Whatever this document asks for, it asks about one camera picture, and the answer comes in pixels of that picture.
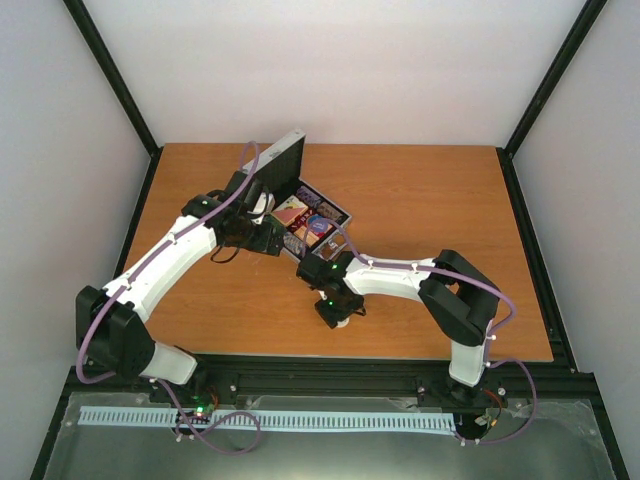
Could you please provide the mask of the white dealer button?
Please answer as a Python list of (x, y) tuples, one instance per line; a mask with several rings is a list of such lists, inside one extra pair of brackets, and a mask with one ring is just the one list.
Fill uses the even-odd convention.
[(342, 329), (342, 328), (345, 328), (345, 327), (349, 324), (349, 321), (350, 321), (350, 319), (349, 319), (349, 318), (347, 318), (347, 319), (345, 319), (345, 320), (342, 320), (342, 321), (340, 321), (340, 322), (338, 322), (338, 323), (336, 324), (336, 327), (335, 327), (335, 328), (336, 328), (336, 329)]

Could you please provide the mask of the red card deck box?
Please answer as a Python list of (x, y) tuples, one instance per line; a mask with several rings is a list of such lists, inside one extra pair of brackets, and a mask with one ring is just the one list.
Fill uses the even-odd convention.
[(301, 216), (299, 219), (297, 219), (293, 224), (292, 224), (292, 230), (293, 230), (293, 234), (298, 237), (301, 240), (304, 240), (305, 243), (309, 246), (312, 247), (313, 245), (315, 245), (317, 242), (319, 242), (320, 240), (324, 239), (329, 233), (332, 232), (332, 230), (325, 235), (322, 238), (317, 238), (315, 237), (313, 234), (310, 234), (309, 231), (307, 230), (307, 220), (312, 216), (312, 215), (319, 215), (319, 214), (310, 214), (310, 215), (304, 215)]
[(305, 203), (299, 200), (295, 195), (292, 195), (277, 206), (271, 212), (271, 215), (278, 219), (285, 227), (288, 227), (308, 209), (309, 207)]

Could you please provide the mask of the aluminium poker case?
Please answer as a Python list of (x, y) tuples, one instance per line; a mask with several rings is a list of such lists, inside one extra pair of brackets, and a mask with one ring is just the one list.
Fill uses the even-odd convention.
[(242, 170), (253, 171), (274, 197), (269, 219), (284, 230), (283, 252), (294, 262), (306, 253), (324, 260), (345, 249), (339, 232), (352, 215), (301, 177), (306, 133), (294, 129), (247, 162)]

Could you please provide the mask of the grey poker chip stack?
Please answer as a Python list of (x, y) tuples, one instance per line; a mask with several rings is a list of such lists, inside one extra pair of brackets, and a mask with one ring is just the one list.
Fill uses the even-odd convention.
[(303, 255), (303, 242), (301, 239), (299, 239), (295, 235), (286, 233), (283, 241), (284, 247), (293, 256), (300, 258)]

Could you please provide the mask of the green poker chip stack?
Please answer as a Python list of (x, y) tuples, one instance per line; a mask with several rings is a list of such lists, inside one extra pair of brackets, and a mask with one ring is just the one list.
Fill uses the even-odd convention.
[(278, 235), (284, 235), (286, 233), (286, 227), (274, 216), (267, 216), (265, 221), (270, 224), (270, 226)]

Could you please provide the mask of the blue small blind button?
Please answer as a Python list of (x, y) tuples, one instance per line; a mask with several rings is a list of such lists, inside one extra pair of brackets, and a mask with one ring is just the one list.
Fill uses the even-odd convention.
[(317, 238), (322, 238), (333, 229), (329, 219), (321, 215), (312, 215), (307, 220), (307, 230)]

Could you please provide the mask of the purple poker chip stack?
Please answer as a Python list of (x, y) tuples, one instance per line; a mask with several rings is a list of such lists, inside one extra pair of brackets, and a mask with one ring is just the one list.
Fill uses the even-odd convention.
[(305, 185), (297, 189), (296, 197), (310, 208), (317, 208), (322, 203), (322, 197)]

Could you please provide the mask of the brown poker chip stack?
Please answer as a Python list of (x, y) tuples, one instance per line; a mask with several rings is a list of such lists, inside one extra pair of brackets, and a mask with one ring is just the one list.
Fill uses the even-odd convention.
[(322, 202), (317, 207), (318, 213), (324, 218), (341, 224), (344, 221), (344, 213), (328, 202)]

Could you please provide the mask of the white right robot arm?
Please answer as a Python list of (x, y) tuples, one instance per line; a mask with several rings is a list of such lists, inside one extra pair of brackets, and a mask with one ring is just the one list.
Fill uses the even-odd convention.
[(366, 314), (365, 297), (385, 295), (421, 303), (451, 341), (450, 378), (479, 384), (486, 368), (486, 343), (498, 310), (499, 290), (454, 250), (435, 258), (392, 261), (351, 251), (333, 260), (309, 253), (297, 277), (320, 293), (314, 305), (334, 329)]

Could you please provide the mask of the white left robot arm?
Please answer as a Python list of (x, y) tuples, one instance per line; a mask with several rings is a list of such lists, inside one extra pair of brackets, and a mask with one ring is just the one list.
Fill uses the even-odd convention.
[[(197, 370), (195, 357), (154, 340), (145, 324), (164, 295), (201, 258), (223, 247), (279, 255), (283, 234), (267, 219), (274, 204), (267, 191), (250, 201), (198, 195), (137, 263), (102, 288), (84, 287), (76, 297), (78, 379), (162, 379), (173, 383), (184, 401), (201, 400), (208, 378)], [(105, 367), (105, 375), (87, 377), (86, 359)]]

